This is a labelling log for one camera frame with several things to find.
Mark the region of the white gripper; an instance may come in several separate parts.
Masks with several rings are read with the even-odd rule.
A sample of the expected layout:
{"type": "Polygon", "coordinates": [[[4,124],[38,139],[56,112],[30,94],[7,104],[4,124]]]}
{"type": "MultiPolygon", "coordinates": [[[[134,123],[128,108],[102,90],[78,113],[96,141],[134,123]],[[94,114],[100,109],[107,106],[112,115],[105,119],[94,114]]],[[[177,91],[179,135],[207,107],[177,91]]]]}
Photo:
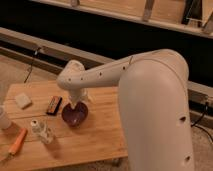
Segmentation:
{"type": "Polygon", "coordinates": [[[71,90],[69,92],[69,98],[70,98],[72,105],[76,105],[78,102],[90,101],[91,100],[90,95],[85,88],[77,89],[77,90],[71,90]]]}

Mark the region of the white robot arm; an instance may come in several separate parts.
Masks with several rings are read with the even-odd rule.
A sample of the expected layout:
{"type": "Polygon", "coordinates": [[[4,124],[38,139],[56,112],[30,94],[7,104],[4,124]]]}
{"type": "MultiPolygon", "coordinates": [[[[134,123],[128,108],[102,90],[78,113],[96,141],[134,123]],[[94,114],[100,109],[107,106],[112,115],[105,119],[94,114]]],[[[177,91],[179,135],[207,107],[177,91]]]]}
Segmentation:
{"type": "Polygon", "coordinates": [[[57,78],[77,102],[84,88],[116,86],[131,171],[195,171],[189,69],[176,51],[134,54],[85,70],[72,60],[57,78]]]}

